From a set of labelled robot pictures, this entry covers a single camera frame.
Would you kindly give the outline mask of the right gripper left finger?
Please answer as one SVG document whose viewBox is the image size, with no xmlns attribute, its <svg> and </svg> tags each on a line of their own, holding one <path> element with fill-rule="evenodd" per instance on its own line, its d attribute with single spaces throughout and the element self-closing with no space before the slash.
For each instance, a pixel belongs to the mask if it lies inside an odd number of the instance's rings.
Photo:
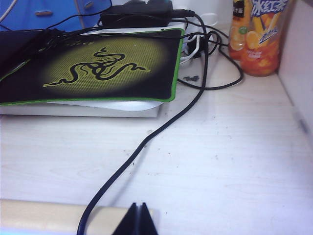
<svg viewBox="0 0 313 235">
<path fill-rule="evenodd" d="M 132 203 L 114 230 L 113 235 L 139 235 L 139 223 L 140 206 L 138 206 L 136 203 Z"/>
</svg>

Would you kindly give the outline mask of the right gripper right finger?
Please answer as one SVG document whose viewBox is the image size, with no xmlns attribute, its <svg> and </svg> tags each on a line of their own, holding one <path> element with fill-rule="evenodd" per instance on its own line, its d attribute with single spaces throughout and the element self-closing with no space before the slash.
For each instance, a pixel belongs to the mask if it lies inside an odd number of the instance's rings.
<svg viewBox="0 0 313 235">
<path fill-rule="evenodd" d="M 139 234 L 158 235 L 146 203 L 143 203 L 140 207 Z"/>
</svg>

